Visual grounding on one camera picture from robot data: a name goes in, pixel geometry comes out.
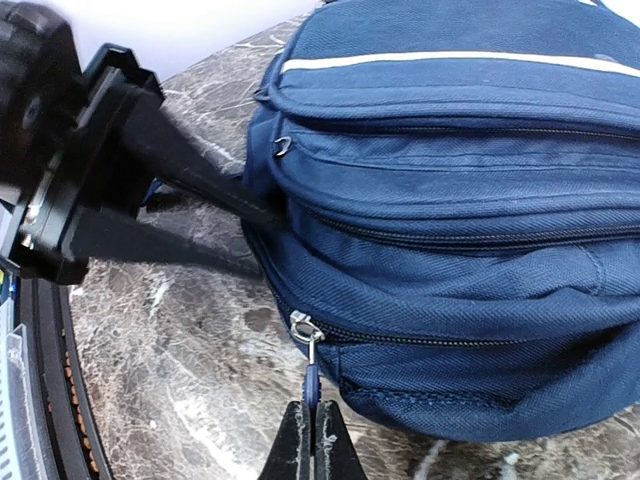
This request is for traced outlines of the navy blue student backpack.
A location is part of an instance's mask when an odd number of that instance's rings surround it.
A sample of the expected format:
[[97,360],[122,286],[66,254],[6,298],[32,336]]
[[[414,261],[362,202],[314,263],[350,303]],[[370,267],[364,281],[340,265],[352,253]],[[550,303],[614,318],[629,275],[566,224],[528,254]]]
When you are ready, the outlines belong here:
[[330,1],[275,56],[242,184],[261,275],[345,402],[451,440],[639,400],[639,28],[598,1]]

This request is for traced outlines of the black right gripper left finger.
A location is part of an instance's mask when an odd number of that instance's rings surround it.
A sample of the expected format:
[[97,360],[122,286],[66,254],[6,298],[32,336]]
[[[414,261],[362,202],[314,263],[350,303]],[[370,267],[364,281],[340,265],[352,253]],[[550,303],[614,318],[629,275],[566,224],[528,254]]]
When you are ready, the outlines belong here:
[[309,408],[303,401],[287,405],[259,480],[311,478],[312,425]]

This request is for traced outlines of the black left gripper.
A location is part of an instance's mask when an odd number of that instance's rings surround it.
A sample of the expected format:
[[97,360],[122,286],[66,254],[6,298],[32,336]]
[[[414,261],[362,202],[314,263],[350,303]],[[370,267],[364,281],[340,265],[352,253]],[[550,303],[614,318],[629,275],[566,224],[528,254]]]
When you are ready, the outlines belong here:
[[154,175],[254,225],[285,225],[280,211],[198,152],[163,98],[132,50],[106,43],[82,67],[63,16],[2,3],[1,202],[12,214],[3,267],[59,285],[81,283],[89,258],[262,278],[250,260],[131,218]]

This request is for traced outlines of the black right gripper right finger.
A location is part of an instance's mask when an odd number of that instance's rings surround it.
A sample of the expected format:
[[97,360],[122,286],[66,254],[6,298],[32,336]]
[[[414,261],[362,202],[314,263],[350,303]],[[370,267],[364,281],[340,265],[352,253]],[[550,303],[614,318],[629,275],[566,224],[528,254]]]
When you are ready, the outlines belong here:
[[314,478],[367,480],[339,405],[335,401],[320,402],[316,409]]

